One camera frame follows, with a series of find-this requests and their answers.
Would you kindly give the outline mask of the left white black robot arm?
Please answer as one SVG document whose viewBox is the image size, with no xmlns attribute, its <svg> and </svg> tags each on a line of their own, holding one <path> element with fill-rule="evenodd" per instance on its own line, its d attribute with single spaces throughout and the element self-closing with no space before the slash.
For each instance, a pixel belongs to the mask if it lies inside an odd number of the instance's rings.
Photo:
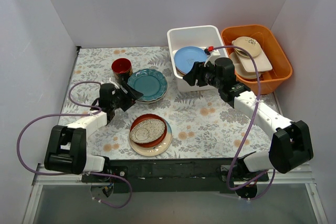
<svg viewBox="0 0 336 224">
<path fill-rule="evenodd" d="M 106 165 L 107 157 L 87 154 L 87 139 L 98 129 L 111 122 L 115 110 L 128 110 L 143 97 L 128 84 L 119 87 L 116 83 L 100 85 L 99 97 L 91 105 L 90 113 L 66 126 L 52 128 L 47 146 L 44 166 L 68 174 L 93 172 L 100 182 L 111 178 L 112 170 Z"/>
</svg>

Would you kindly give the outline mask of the teal scalloped plate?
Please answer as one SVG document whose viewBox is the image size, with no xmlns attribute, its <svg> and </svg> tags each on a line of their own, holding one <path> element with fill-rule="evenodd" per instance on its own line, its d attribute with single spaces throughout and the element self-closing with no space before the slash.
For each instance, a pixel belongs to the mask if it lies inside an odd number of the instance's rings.
<svg viewBox="0 0 336 224">
<path fill-rule="evenodd" d="M 131 75 L 128 85 L 143 93 L 141 101 L 151 101 L 161 97 L 167 91 L 165 76 L 155 69 L 142 69 Z"/>
</svg>

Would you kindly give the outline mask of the pink plate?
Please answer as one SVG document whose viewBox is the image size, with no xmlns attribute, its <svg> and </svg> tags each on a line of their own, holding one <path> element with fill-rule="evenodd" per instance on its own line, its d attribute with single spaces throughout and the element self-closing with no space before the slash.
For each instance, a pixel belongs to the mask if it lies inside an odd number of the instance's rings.
<svg viewBox="0 0 336 224">
<path fill-rule="evenodd" d="M 182 78 L 185 76 L 185 73 L 182 73 L 178 69 L 176 69 L 176 75 Z"/>
</svg>

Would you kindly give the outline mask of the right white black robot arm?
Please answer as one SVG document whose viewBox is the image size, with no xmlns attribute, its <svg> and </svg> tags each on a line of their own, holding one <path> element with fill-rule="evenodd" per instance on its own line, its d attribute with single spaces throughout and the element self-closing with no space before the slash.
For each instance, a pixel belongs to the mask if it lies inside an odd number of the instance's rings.
<svg viewBox="0 0 336 224">
<path fill-rule="evenodd" d="M 250 118 L 250 124 L 260 127 L 271 140 L 267 151 L 241 158 L 235 156 L 227 179 L 237 174 L 248 181 L 257 172 L 270 169 L 285 174 L 313 159 L 308 125 L 285 118 L 265 105 L 249 87 L 236 80 L 234 64 L 229 58 L 218 58 L 214 63 L 195 62 L 183 80 L 190 86 L 217 88 L 224 102 Z"/>
</svg>

